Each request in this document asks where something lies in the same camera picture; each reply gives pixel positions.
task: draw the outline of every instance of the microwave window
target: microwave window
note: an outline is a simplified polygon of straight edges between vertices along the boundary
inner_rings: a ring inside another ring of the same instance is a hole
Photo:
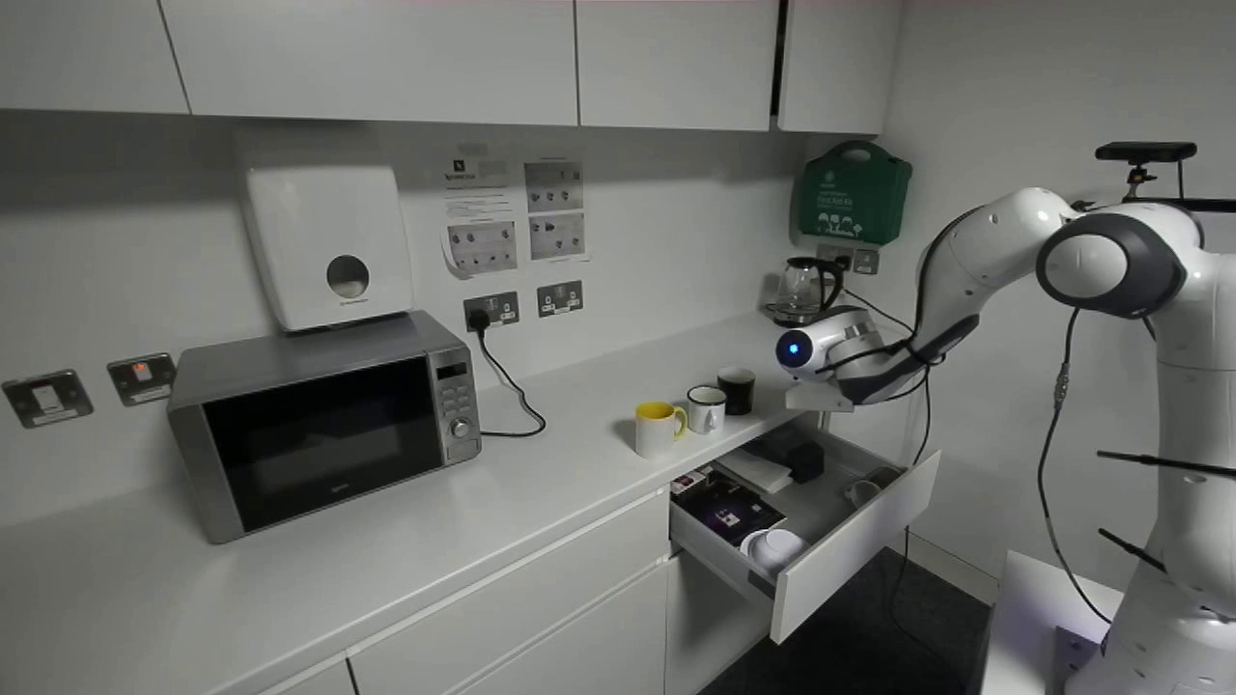
[[[207,406],[247,529],[440,468],[427,362]]]

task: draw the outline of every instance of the kitchen counter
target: kitchen counter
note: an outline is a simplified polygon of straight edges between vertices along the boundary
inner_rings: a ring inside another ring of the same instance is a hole
[[[792,420],[776,330],[734,318],[525,379],[548,432],[366,497],[203,544],[183,492],[142,492],[0,535],[5,695],[259,690],[372,639],[667,478]],[[640,460],[626,415],[720,367],[758,371],[754,419]],[[501,392],[484,425],[521,425]]]

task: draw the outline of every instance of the floor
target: floor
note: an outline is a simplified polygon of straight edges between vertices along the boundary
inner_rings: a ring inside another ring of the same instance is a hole
[[[702,695],[964,695],[989,605],[879,551],[787,644],[758,644]]]

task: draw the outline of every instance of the item in drawer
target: item in drawer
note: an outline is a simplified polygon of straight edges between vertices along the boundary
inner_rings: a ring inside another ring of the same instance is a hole
[[[801,425],[767,432],[766,439],[749,443],[749,451],[787,468],[792,483],[811,483],[824,477],[824,448]]]
[[[904,468],[875,468],[860,478],[850,478],[838,493],[856,510],[874,501],[884,488],[891,488],[904,477]]]
[[[792,529],[758,529],[742,544],[742,555],[749,555],[760,572],[776,577],[785,564],[792,564],[806,544]]]
[[[749,448],[726,451],[720,460],[720,468],[760,493],[779,493],[785,488],[792,488],[787,468],[779,468]]]
[[[699,517],[726,544],[742,544],[758,529],[771,529],[785,514],[715,468],[677,478],[671,501]]]

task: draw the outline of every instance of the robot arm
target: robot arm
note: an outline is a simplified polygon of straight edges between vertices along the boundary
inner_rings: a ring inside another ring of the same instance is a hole
[[[854,410],[904,393],[978,326],[984,303],[1022,275],[1074,308],[1154,318],[1159,457],[1236,470],[1236,260],[1204,257],[1200,227],[1165,204],[1074,212],[1022,190],[955,219],[928,253],[917,331],[879,344],[847,308],[785,331],[792,410]],[[1159,522],[1112,617],[1101,658],[1071,695],[1236,695],[1236,483],[1159,470]]]
[[[776,360],[794,375],[787,406],[854,410],[904,393],[978,330],[991,295],[1030,272],[1065,307],[1118,318],[1159,308],[1181,287],[1181,264],[1161,236],[1187,236],[1150,227],[1136,209],[1147,204],[1083,218],[1048,190],[1021,190],[959,218],[928,248],[908,340],[879,344],[854,308],[776,340]]]

